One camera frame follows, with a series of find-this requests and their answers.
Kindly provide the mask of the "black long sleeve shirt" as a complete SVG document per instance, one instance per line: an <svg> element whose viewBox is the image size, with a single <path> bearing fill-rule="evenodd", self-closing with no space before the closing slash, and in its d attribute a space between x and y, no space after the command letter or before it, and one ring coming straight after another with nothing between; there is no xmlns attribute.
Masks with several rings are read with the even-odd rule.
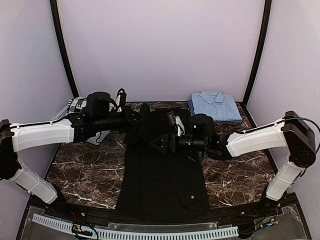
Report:
<svg viewBox="0 0 320 240"><path fill-rule="evenodd" d="M163 211L169 218L190 219L210 210L198 152L162 154L149 141L176 133L169 108L139 110L145 120L125 135L124 175L116 210L134 218Z"/></svg>

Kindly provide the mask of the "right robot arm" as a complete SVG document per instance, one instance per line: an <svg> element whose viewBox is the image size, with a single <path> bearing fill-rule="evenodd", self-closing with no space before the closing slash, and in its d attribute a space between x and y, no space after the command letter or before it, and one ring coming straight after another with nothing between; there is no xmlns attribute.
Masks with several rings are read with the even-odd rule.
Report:
<svg viewBox="0 0 320 240"><path fill-rule="evenodd" d="M177 132L163 134L149 142L162 154L202 152L214 160L224 161L251 152L288 148L284 165L266 187L266 198L255 205L255 213L260 217L266 217L274 210L274 201L280 200L285 191L315 163L320 150L315 133L308 125L310 119L300 117L294 111L287 111L283 118L260 127L220 135L216 133L213 118L208 115L200 113L190 117L191 134L185 133L180 118L173 112L169 112L167 117Z"/></svg>

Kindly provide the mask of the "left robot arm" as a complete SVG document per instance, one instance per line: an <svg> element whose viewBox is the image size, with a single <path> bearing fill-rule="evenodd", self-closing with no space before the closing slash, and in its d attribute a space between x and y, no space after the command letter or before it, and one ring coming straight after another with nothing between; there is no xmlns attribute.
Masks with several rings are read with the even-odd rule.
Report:
<svg viewBox="0 0 320 240"><path fill-rule="evenodd" d="M85 107L62 119L28 124L11 124L3 119L0 122L0 178L11 180L51 205L58 217L67 218L71 208L63 201L63 194L27 167L18 152L51 144L82 143L104 131L125 132L143 119L144 115L130 106L122 107L121 111Z"/></svg>

